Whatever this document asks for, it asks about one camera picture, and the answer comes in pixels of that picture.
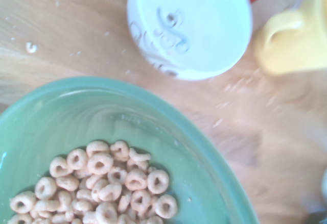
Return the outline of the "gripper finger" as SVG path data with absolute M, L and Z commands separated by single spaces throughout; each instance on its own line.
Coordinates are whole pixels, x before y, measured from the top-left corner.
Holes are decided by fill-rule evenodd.
M 308 216 L 308 223 L 324 224 L 326 223 L 326 216 L 327 216 L 326 210 L 313 212 Z

